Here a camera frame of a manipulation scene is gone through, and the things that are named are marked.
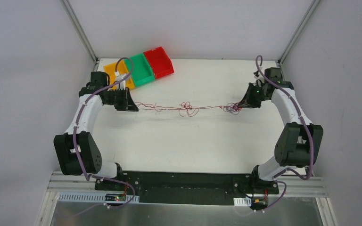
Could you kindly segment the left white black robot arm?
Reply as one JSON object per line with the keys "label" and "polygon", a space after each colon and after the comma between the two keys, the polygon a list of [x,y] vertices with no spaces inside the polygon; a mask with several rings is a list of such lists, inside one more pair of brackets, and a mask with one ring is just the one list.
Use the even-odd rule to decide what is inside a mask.
{"label": "left white black robot arm", "polygon": [[105,72],[92,72],[90,82],[79,91],[79,106],[64,134],[54,137],[54,147],[60,169],[64,175],[90,175],[107,178],[113,190],[124,187],[125,178],[118,173],[118,165],[103,158],[92,137],[97,116],[104,105],[117,111],[138,112],[126,81],[130,73],[115,73],[115,82],[109,83]]}

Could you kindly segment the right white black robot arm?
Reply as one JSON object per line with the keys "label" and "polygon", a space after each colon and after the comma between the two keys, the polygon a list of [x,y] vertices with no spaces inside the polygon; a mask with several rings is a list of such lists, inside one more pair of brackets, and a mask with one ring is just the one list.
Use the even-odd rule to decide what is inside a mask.
{"label": "right white black robot arm", "polygon": [[308,180],[311,177],[323,128],[313,124],[304,114],[292,83],[283,80],[279,68],[271,67],[264,71],[258,69],[254,75],[256,81],[249,84],[238,108],[260,108],[262,102],[270,100],[279,111],[284,124],[274,155],[267,162],[255,166],[248,178],[251,191],[260,193],[287,171],[297,175],[297,168],[308,167],[306,176],[300,175],[300,178]]}

